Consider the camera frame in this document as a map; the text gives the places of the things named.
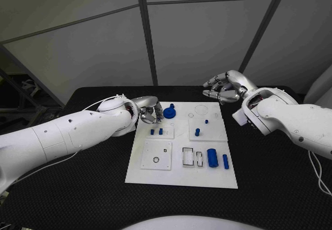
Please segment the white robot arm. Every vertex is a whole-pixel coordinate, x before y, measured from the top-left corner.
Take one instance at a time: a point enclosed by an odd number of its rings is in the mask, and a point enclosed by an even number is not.
[[[35,167],[135,131],[136,121],[164,119],[158,98],[126,96],[103,101],[99,111],[83,110],[58,119],[0,136],[0,194]]]
[[[233,114],[243,126],[260,129],[265,135],[282,130],[294,143],[332,160],[332,110],[314,104],[298,104],[281,89],[258,88],[247,77],[232,70],[210,79],[204,95],[221,104],[245,99],[240,110]]]

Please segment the black table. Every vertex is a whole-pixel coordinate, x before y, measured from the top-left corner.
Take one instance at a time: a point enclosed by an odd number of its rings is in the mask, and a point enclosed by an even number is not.
[[[289,88],[279,88],[299,99]],[[203,90],[200,86],[81,88],[63,115],[118,93],[129,98],[155,95],[161,101],[216,102]],[[32,229],[122,229],[155,217],[200,215],[269,230],[331,230],[332,198],[318,188],[307,150],[284,132],[265,137],[252,126],[237,124],[233,113],[240,103],[221,107],[239,189],[126,184],[132,132],[18,183],[0,207],[0,220]],[[332,161],[320,159],[332,187]]]

